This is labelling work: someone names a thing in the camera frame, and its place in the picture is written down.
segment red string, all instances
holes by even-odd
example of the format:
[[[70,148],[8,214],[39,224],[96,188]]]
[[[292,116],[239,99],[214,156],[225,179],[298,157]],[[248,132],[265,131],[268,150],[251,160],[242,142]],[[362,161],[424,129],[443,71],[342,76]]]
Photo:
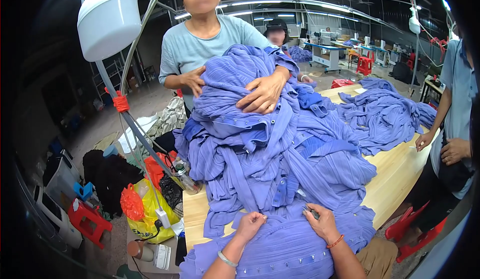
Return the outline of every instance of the red string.
[[[106,87],[105,87],[105,91],[108,94],[110,94],[110,92]],[[128,110],[130,110],[130,106],[128,105],[128,102],[127,102],[127,96],[126,95],[122,96],[122,93],[119,90],[117,90],[117,95],[118,95],[117,97],[112,98],[113,106],[117,108],[117,111],[127,112]]]

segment black hat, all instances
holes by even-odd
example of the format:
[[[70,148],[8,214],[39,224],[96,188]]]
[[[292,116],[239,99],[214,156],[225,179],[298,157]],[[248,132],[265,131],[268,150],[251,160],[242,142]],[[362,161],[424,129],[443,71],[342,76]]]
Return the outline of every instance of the black hat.
[[[267,36],[267,32],[271,30],[278,30],[282,29],[285,33],[287,32],[287,25],[283,19],[280,18],[275,18],[273,20],[270,20],[267,24],[267,30],[264,32],[264,36]]]

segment red plastic bag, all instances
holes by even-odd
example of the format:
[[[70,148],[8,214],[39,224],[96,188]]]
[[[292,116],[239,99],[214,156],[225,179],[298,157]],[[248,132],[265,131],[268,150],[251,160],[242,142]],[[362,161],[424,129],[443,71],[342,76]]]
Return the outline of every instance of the red plastic bag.
[[[345,78],[338,78],[338,79],[334,79],[333,82],[332,82],[332,88],[338,88],[338,87],[344,87],[344,86],[348,86],[348,85],[353,85],[354,82],[350,81],[349,79],[345,79]]]
[[[120,206],[123,213],[134,221],[139,221],[145,217],[143,202],[134,189],[133,184],[128,184],[121,192]]]
[[[173,158],[176,158],[177,152],[171,151],[170,155]],[[159,156],[160,160],[162,160],[162,162],[165,163],[167,167],[170,167],[172,165],[171,162],[166,158],[165,154],[157,153],[157,156]],[[152,156],[147,157],[144,161],[145,161],[145,166],[147,167],[147,172],[150,175],[150,178],[152,179],[153,185],[155,186],[156,189],[158,189],[159,191],[162,191],[159,184],[160,184],[160,180],[163,178],[163,169],[161,168],[161,166],[158,165],[158,163],[155,161],[155,159]]]

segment white bracelet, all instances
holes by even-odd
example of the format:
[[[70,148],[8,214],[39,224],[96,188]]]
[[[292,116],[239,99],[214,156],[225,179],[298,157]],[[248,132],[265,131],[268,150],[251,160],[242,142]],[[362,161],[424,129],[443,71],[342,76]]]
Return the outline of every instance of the white bracelet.
[[[225,255],[222,253],[222,251],[218,251],[218,256],[221,260],[223,260],[223,262],[225,262],[226,264],[232,266],[232,267],[237,267],[238,266],[238,263],[233,263],[231,262],[228,258],[225,257]]]

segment woman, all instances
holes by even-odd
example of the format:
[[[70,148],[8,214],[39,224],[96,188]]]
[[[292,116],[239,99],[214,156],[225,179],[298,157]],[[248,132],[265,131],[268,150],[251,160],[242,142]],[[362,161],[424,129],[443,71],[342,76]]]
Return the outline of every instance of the woman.
[[[339,279],[389,279],[392,276],[392,264],[397,257],[395,244],[381,238],[373,238],[368,246],[355,255],[341,237],[335,225],[335,216],[331,210],[317,204],[307,204],[320,216],[315,219],[310,211],[303,211],[315,233],[323,238],[332,254],[335,267],[333,277]],[[242,257],[243,249],[267,221],[267,216],[258,212],[244,215],[238,225],[235,236],[219,251],[218,257],[205,272],[203,279],[235,278],[235,267]]]
[[[282,48],[282,45],[286,44],[290,40],[288,34],[289,32],[286,27],[287,25],[285,21],[283,21],[283,19],[273,19],[267,24],[267,30],[263,35],[267,37],[270,43],[278,46],[279,48]],[[302,83],[312,83],[314,81],[301,72],[299,72],[297,80]]]
[[[191,19],[170,28],[163,37],[160,83],[169,89],[182,89],[185,111],[189,116],[193,98],[201,95],[205,82],[200,78],[205,62],[221,56],[233,44],[267,48],[272,45],[249,23],[216,15],[220,0],[183,0]],[[271,113],[292,71],[298,67],[285,55],[275,55],[276,68],[271,76],[257,78],[245,88],[252,93],[238,101],[243,112]]]

